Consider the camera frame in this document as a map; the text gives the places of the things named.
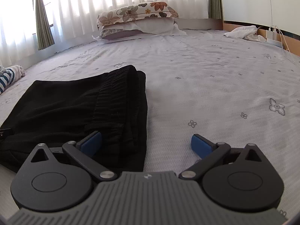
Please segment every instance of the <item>wall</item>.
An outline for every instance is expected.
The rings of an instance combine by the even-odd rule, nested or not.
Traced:
[[[225,21],[271,25],[270,0],[222,0]]]
[[[300,35],[300,0],[222,0],[222,3],[225,21],[277,25]]]
[[[300,0],[271,0],[273,25],[300,35]]]

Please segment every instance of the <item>black pants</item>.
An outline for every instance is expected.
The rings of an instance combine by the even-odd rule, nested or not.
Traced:
[[[97,130],[103,144],[93,159],[119,173],[142,171],[146,155],[146,75],[132,65],[74,81],[35,81],[1,128],[0,164],[17,172],[39,143],[60,147]]]

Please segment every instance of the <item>bed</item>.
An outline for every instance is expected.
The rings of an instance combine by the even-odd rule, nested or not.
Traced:
[[[194,133],[232,147],[255,143],[284,180],[278,210],[292,217],[300,210],[300,68],[276,46],[185,31],[92,42],[32,66],[0,96],[0,124],[34,80],[77,80],[132,64],[147,77],[145,171],[178,174],[194,164]],[[9,191],[14,174],[1,167],[0,176],[0,213],[8,218],[17,210]]]

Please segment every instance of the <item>white cloth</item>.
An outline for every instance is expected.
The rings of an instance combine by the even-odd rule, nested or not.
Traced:
[[[231,32],[227,32],[224,35],[230,38],[236,39],[244,39],[244,40],[251,40],[251,41],[258,41],[258,42],[265,42],[266,39],[261,35],[256,35],[257,28],[255,25],[251,26],[242,26],[235,28]]]

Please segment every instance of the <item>wooden bed frame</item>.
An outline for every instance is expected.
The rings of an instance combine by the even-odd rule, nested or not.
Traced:
[[[228,22],[224,23],[224,21],[223,21],[223,30],[226,30],[226,31],[229,31],[229,32],[232,31],[233,29],[241,27],[241,26],[242,25],[229,24]],[[266,38],[266,30],[258,29],[257,34],[263,36],[264,38]],[[288,36],[285,36],[285,35],[284,35],[284,38],[286,40],[286,43],[289,46],[290,52],[300,57],[300,40],[296,40],[294,38],[291,38],[291,37],[288,37]],[[277,33],[276,40],[281,42],[281,38],[280,38],[280,35],[278,33]],[[287,45],[286,45],[284,40],[283,40],[282,43],[283,43],[283,48],[285,50],[287,50]]]

